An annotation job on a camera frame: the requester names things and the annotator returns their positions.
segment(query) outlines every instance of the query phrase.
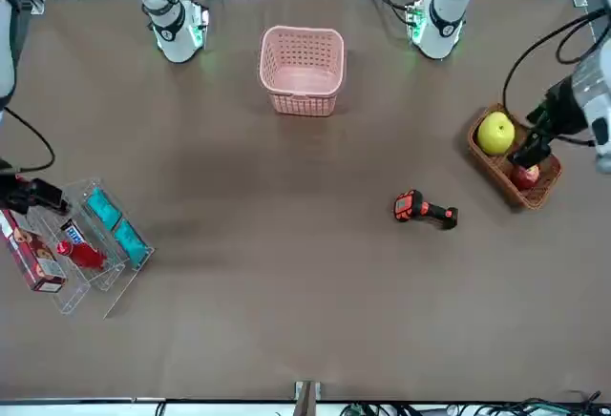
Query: wicker basket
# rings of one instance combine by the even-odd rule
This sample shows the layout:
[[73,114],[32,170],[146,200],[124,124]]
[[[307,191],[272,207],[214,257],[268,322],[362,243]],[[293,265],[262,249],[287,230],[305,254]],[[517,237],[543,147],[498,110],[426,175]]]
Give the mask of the wicker basket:
[[495,104],[489,107],[471,126],[469,130],[468,143],[469,150],[475,157],[477,165],[491,177],[491,179],[500,187],[503,195],[508,202],[514,206],[526,207],[528,209],[539,209],[545,200],[550,195],[550,192],[556,185],[556,181],[562,173],[560,161],[550,155],[545,160],[539,163],[539,179],[537,184],[530,190],[518,190],[514,183],[509,179],[514,165],[507,159],[507,155],[513,152],[526,139],[526,130],[520,125],[516,125],[516,138],[509,151],[503,156],[487,156],[479,148],[475,140],[477,128],[486,116],[493,112],[505,113],[505,110],[500,104]]
[[327,117],[345,75],[336,30],[277,26],[263,36],[259,77],[281,114]]

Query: clear acrylic organizer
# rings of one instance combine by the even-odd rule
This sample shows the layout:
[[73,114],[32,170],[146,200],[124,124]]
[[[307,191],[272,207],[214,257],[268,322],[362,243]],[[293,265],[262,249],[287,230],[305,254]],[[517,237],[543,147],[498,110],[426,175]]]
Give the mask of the clear acrylic organizer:
[[[88,293],[92,294],[95,291],[98,293],[95,301],[98,305],[104,306],[103,309],[106,311],[104,318],[107,318],[155,249],[144,239],[125,213],[125,209],[100,179],[87,179],[69,184],[63,187],[63,192],[64,199],[70,204],[67,216],[59,216],[40,206],[32,207],[28,212],[30,225],[47,241],[66,274],[67,280],[64,286],[51,296],[62,314],[70,314]],[[99,192],[102,192],[120,213],[114,225],[105,224],[90,205],[92,195],[97,195]],[[60,241],[70,241],[67,231],[62,229],[69,220],[76,225],[83,238],[93,248],[106,255],[101,271],[79,267],[70,258],[56,252]],[[119,227],[130,228],[144,244],[137,255],[137,261],[130,258],[128,251],[116,239]]]

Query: brown woven basket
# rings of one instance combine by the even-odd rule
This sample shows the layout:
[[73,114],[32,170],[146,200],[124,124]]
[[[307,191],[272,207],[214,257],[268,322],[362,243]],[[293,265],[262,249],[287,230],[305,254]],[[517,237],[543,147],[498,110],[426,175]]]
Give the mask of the brown woven basket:
[[516,125],[516,138],[514,139],[514,143],[510,150],[503,156],[487,156],[479,148],[475,139],[479,124],[488,114],[496,111],[507,114],[500,104],[495,104],[490,106],[471,126],[468,136],[469,150],[474,155],[477,165],[482,167],[488,176],[490,176],[498,187],[500,187],[500,190],[509,203],[514,206],[526,207],[532,210],[539,209],[543,203],[545,203],[545,200],[550,195],[550,192],[562,173],[560,161],[554,155],[548,156],[538,165],[539,179],[535,187],[530,190],[519,191],[509,179],[509,175],[514,165],[507,159],[507,155],[517,149],[526,139],[526,130],[520,125]]

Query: red bottle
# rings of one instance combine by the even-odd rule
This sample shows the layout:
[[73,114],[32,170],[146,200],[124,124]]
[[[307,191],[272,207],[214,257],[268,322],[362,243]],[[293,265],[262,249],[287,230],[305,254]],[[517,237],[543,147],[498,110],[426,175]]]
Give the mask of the red bottle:
[[61,241],[57,244],[57,253],[69,257],[76,266],[81,268],[104,269],[106,256],[86,242],[73,244],[69,241]]

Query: apple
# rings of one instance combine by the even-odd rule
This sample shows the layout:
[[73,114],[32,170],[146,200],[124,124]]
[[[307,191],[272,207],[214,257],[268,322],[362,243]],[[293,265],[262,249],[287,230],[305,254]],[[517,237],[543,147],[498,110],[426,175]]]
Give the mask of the apple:
[[538,177],[539,170],[537,165],[533,165],[528,169],[523,166],[515,166],[510,175],[510,180],[518,190],[528,190],[535,187]]
[[499,111],[490,113],[477,129],[477,145],[489,156],[502,156],[514,142],[516,129],[509,117]]

